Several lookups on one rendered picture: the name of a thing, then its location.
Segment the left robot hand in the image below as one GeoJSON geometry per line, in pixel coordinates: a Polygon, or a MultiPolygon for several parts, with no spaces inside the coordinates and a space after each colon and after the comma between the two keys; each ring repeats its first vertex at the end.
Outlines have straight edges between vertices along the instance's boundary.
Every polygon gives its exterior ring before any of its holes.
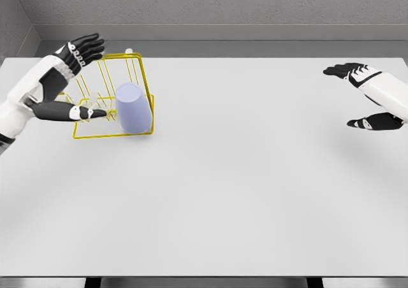
{"type": "Polygon", "coordinates": [[[25,117],[25,126],[32,118],[73,122],[107,115],[104,110],[94,111],[57,100],[70,80],[84,67],[102,58],[104,42],[98,33],[69,41],[42,58],[18,81],[5,101],[11,101],[20,108],[25,117]]]}

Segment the lavender cup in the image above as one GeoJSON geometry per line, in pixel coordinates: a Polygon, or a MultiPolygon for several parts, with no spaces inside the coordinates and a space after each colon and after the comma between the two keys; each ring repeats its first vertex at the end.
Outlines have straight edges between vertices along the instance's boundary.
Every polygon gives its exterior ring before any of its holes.
{"type": "Polygon", "coordinates": [[[115,108],[119,124],[126,133],[138,134],[150,129],[152,113],[139,85],[133,82],[121,84],[116,90],[115,108]]]}

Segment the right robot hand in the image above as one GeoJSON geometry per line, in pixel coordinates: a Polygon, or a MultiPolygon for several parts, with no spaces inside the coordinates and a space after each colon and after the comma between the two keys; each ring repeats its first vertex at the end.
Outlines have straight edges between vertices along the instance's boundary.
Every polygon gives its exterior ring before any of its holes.
{"type": "Polygon", "coordinates": [[[323,73],[349,82],[385,112],[347,122],[369,131],[391,131],[408,124],[408,84],[367,64],[349,62],[327,67],[323,73]]]}

